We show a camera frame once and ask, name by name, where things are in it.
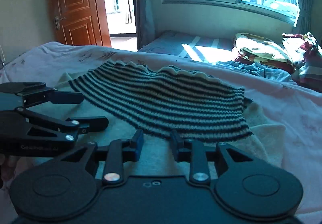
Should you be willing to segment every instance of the pink bed sheet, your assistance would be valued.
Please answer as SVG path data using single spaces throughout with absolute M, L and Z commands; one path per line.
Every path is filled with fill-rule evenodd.
M 3 82 L 46 82 L 54 86 L 64 73 L 86 72 L 108 58 L 146 64 L 153 70 L 175 65 L 199 70 L 234 86 L 245 87 L 245 95 L 259 103 L 266 116 L 286 126 L 282 167 L 298 177 L 304 197 L 297 216 L 305 224 L 322 220 L 322 94 L 302 88 L 237 73 L 186 58 L 130 52 L 98 46 L 68 46 L 57 42 L 34 48 L 0 70 Z M 0 219 L 15 216 L 10 200 L 0 193 Z

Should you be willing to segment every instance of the white wall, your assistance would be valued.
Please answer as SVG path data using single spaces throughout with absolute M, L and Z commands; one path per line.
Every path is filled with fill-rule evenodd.
M 162 4 L 162 0 L 152 0 L 152 8 L 157 35 L 174 30 L 213 38 L 233 38 L 238 32 L 249 32 L 281 43 L 282 33 L 292 31 L 292 25 L 286 22 L 233 8 Z
M 0 44 L 7 61 L 55 40 L 47 0 L 0 0 Z
M 311 32 L 322 44 L 322 0 L 314 0 L 311 15 Z

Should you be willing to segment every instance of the window sill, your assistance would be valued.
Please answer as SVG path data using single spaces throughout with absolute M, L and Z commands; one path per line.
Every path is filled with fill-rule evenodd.
M 173 3 L 203 4 L 203 5 L 214 5 L 214 6 L 235 8 L 235 9 L 244 10 L 252 13 L 257 13 L 274 19 L 278 19 L 280 21 L 284 21 L 292 25 L 294 25 L 296 20 L 296 17 L 290 14 L 283 14 L 274 9 L 271 9 L 265 6 L 256 6 L 253 3 L 249 3 L 249 2 L 236 3 L 236 0 L 163 0 L 162 3 L 163 4 L 173 4 Z

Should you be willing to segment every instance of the door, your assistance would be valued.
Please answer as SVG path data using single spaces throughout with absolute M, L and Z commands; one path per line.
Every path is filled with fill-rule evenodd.
M 57 40 L 110 47 L 104 0 L 50 0 Z

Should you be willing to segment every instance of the striped sweater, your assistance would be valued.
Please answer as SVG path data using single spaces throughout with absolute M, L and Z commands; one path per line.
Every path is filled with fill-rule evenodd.
M 217 142 L 252 134 L 243 117 L 244 89 L 199 71 L 108 60 L 69 83 L 96 107 L 152 136 L 167 138 L 175 129 L 184 138 Z

